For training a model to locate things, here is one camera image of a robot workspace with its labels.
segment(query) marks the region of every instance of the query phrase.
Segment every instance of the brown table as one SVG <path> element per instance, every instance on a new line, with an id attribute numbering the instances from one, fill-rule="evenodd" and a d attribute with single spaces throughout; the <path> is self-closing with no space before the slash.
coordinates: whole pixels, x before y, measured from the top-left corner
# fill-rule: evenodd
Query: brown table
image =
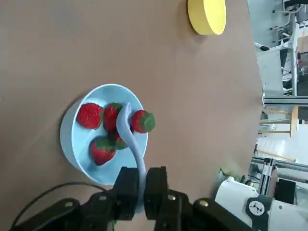
<path id="1" fill-rule="evenodd" d="M 195 34 L 184 0 L 4 1 L 0 45 L 3 230 L 42 190 L 86 180 L 62 155 L 59 123 L 103 83 L 125 85 L 154 112 L 145 161 L 167 166 L 172 189 L 194 200 L 210 194 L 221 167 L 247 172 L 262 92 L 246 0 L 227 0 L 221 36 Z M 93 192 L 63 189 L 30 214 Z M 151 230 L 136 221 L 132 229 Z"/>

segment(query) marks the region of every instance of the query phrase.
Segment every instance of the wooden stool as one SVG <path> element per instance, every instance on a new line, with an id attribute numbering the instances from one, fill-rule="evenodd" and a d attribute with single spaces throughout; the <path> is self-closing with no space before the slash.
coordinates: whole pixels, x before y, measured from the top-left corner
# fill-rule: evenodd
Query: wooden stool
<path id="1" fill-rule="evenodd" d="M 278 114 L 286 114 L 291 115 L 291 119 L 284 119 L 284 120 L 276 120 L 276 121 L 261 121 L 260 124 L 290 124 L 290 130 L 289 131 L 259 131 L 259 133 L 287 133 L 290 134 L 290 137 L 295 133 L 297 129 L 298 124 L 298 106 L 295 106 L 291 113 L 284 112 L 284 111 L 278 111 L 278 110 L 272 110 L 272 109 L 266 109 L 264 108 L 263 111 L 267 112 L 273 112 Z"/>

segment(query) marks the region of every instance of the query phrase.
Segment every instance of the red strawberry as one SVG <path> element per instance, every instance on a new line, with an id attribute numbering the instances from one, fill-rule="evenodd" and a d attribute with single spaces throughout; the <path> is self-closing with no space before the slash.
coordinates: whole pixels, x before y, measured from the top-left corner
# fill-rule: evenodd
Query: red strawberry
<path id="1" fill-rule="evenodd" d="M 150 112 L 139 110 L 131 118 L 132 128 L 139 133 L 147 133 L 155 127 L 154 115 Z"/>
<path id="2" fill-rule="evenodd" d="M 114 142 L 115 148 L 117 150 L 122 150 L 127 148 L 126 143 L 124 143 L 124 141 L 122 140 L 116 129 L 109 132 L 109 138 Z"/>
<path id="3" fill-rule="evenodd" d="M 103 165 L 115 156 L 116 149 L 110 139 L 98 137 L 90 144 L 90 154 L 96 165 Z"/>
<path id="4" fill-rule="evenodd" d="M 119 114 L 120 110 L 122 108 L 122 105 L 119 103 L 111 103 L 107 105 L 104 111 L 104 123 L 103 126 L 106 131 L 111 131 L 116 128 L 116 118 Z"/>
<path id="5" fill-rule="evenodd" d="M 85 128 L 98 129 L 103 121 L 103 108 L 95 103 L 83 104 L 76 120 Z"/>

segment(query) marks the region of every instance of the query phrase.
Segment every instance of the yellow block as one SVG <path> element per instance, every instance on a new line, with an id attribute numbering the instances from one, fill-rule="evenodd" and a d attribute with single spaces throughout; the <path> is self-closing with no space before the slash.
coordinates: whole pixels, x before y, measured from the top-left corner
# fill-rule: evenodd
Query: yellow block
<path id="1" fill-rule="evenodd" d="M 225 0 L 188 0 L 189 20 L 200 35 L 221 35 L 226 27 Z"/>

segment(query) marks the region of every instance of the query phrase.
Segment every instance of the light blue spoon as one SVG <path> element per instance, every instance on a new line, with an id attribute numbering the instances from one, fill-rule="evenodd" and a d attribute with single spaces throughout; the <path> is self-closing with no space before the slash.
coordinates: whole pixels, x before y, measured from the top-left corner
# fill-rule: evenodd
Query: light blue spoon
<path id="1" fill-rule="evenodd" d="M 143 211 L 143 195 L 144 195 L 145 182 L 146 182 L 146 169 L 145 169 L 145 164 L 144 164 L 142 153 L 139 149 L 139 146 L 136 142 L 135 137 L 130 131 L 130 125 L 129 125 L 130 115 L 131 115 L 131 105 L 130 103 L 127 103 L 122 107 L 121 111 L 119 112 L 119 115 L 117 116 L 116 129 L 120 137 L 122 138 L 122 140 L 130 148 L 136 160 L 136 164 L 137 164 L 137 168 L 139 172 L 139 192 L 138 192 L 138 202 L 137 202 L 136 212 L 142 212 Z"/>

